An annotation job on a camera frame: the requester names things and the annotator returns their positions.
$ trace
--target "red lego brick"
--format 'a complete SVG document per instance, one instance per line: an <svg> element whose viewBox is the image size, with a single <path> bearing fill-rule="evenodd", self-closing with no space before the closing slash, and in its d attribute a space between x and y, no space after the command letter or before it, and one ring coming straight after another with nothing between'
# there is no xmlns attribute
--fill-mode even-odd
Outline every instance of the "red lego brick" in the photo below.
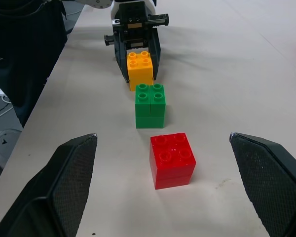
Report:
<svg viewBox="0 0 296 237"><path fill-rule="evenodd" d="M170 187L187 185L189 184L190 179L191 179L190 176L183 176L183 177L178 177L173 179L158 180L155 183L154 187L155 189L165 189Z"/></svg>
<svg viewBox="0 0 296 237"><path fill-rule="evenodd" d="M185 133L151 137L150 166L155 185L160 180L191 177L196 160Z"/></svg>

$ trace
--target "yellow lego brick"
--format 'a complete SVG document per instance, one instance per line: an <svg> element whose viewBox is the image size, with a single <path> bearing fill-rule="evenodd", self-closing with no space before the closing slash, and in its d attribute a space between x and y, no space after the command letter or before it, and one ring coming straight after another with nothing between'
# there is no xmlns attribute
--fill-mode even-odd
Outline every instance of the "yellow lego brick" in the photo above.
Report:
<svg viewBox="0 0 296 237"><path fill-rule="evenodd" d="M127 70L130 90L135 91L139 84L153 85L152 61L150 53L129 53L127 55Z"/></svg>

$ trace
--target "lego brick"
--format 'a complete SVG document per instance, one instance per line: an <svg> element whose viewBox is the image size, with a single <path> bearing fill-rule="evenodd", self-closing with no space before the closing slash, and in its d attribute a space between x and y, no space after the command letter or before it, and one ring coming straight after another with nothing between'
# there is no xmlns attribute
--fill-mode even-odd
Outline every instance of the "lego brick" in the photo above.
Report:
<svg viewBox="0 0 296 237"><path fill-rule="evenodd" d="M150 53L131 52L127 55L127 71L130 90L135 91L139 84L153 85L153 69Z"/></svg>
<svg viewBox="0 0 296 237"><path fill-rule="evenodd" d="M164 117L136 117L136 128L164 128Z"/></svg>
<svg viewBox="0 0 296 237"><path fill-rule="evenodd" d="M146 84L136 86L135 114L136 117L150 116L150 88Z"/></svg>
<svg viewBox="0 0 296 237"><path fill-rule="evenodd" d="M163 179L163 180L157 180L154 183L155 189L165 189L165 188L171 188L176 186L182 186L189 184L191 180L191 176L183 176L173 179Z"/></svg>
<svg viewBox="0 0 296 237"><path fill-rule="evenodd" d="M154 180L192 176L196 166L185 133L150 138L150 166Z"/></svg>
<svg viewBox="0 0 296 237"><path fill-rule="evenodd" d="M164 117L166 109L166 98L164 87L161 84L150 86L150 116Z"/></svg>

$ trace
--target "white cable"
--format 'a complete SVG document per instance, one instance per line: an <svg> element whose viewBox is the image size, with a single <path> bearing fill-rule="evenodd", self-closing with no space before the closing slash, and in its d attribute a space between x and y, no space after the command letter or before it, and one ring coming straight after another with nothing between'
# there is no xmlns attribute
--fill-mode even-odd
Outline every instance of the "white cable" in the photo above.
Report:
<svg viewBox="0 0 296 237"><path fill-rule="evenodd" d="M6 100L4 99L5 97L6 97L5 95L1 96L1 100L2 100L3 102L6 102L6 103L8 103L8 104L11 104L10 101L6 101Z"/></svg>
<svg viewBox="0 0 296 237"><path fill-rule="evenodd" d="M75 14L77 14L77 13L79 13L79 12L82 12L82 10L81 10L81 11L76 11L76 12L73 12L73 13L70 13L70 14L67 14L66 16L75 15Z"/></svg>
<svg viewBox="0 0 296 237"><path fill-rule="evenodd" d="M3 116L3 115L5 115L6 113L8 113L10 110L12 110L13 109L13 107L11 107L10 109L8 109L7 111L5 111L5 112L3 112L2 114L0 114L0 117L1 116Z"/></svg>

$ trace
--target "green block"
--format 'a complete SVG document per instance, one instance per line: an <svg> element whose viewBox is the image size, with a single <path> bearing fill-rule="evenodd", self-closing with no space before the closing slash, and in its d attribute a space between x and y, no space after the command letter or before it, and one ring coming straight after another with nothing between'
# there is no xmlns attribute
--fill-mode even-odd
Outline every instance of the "green block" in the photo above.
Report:
<svg viewBox="0 0 296 237"><path fill-rule="evenodd" d="M164 128L164 117L136 117L136 128Z"/></svg>
<svg viewBox="0 0 296 237"><path fill-rule="evenodd" d="M150 116L150 89L146 84L136 86L135 114L136 117Z"/></svg>
<svg viewBox="0 0 296 237"><path fill-rule="evenodd" d="M150 116L164 117L166 110L166 98L161 84L150 86Z"/></svg>

